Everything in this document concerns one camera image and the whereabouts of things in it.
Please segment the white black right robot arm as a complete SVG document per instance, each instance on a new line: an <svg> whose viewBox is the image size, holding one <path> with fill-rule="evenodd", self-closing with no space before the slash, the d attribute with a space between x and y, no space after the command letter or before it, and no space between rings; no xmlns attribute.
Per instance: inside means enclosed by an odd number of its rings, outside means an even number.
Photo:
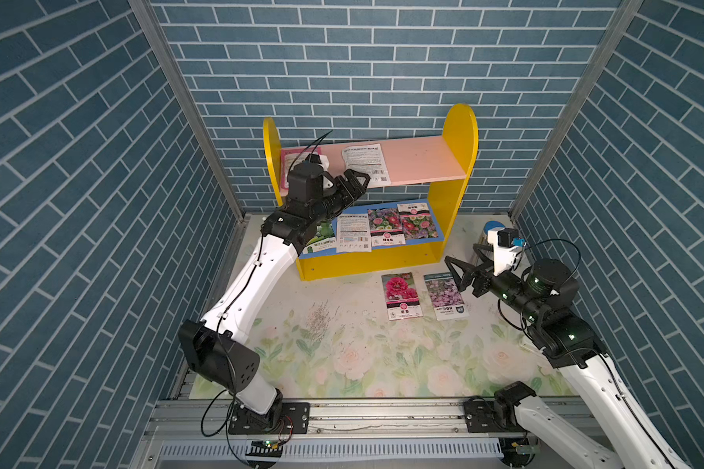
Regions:
<svg viewBox="0 0 704 469"><path fill-rule="evenodd" d="M572 311L578 285L565 264L541 259L520 277L499 271L494 260L471 265L448 256L445 263L459 290L470 287L476 297L492 293L518 313L521 331L584 401L612 448L603 449L520 382L494 395L501 425L537 436L575 468L688 465L628 390L600 336Z"/></svg>

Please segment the white text back seed packet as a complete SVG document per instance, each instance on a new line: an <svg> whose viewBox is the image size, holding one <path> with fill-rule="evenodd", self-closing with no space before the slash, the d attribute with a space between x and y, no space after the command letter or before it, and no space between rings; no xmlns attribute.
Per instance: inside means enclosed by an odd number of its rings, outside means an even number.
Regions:
<svg viewBox="0 0 704 469"><path fill-rule="evenodd" d="M345 148L341 152L346 169L365 173L370 177L369 188L384 188L391 185L381 144Z"/></svg>

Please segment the pink hollyhock seed packet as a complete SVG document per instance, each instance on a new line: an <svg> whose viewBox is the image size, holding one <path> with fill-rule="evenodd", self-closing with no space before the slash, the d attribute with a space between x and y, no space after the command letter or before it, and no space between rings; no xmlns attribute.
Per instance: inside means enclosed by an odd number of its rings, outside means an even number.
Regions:
<svg viewBox="0 0 704 469"><path fill-rule="evenodd" d="M381 282L389 320L418 319L424 315L412 273L383 275Z"/></svg>

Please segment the purple flower seed packet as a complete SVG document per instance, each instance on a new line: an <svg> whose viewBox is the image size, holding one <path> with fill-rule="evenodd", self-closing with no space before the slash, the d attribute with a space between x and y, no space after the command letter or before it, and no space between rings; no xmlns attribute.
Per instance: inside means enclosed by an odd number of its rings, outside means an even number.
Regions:
<svg viewBox="0 0 704 469"><path fill-rule="evenodd" d="M461 320L469 316L457 283L449 273L424 275L424 283L436 320Z"/></svg>

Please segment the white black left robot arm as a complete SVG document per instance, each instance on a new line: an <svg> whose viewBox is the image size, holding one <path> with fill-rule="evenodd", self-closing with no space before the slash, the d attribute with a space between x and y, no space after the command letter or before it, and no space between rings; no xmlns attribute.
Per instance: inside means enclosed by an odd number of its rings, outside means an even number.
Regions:
<svg viewBox="0 0 704 469"><path fill-rule="evenodd" d="M178 329L189 369L222 386L259 429L268 431L279 425L282 395L260 375L258 353L246 347L250 330L318 226L365 195L371 182L368 174L353 169L332 176L310 161L297 164L287 179L285 203L264 220L244 269L200 320L186 320Z"/></svg>

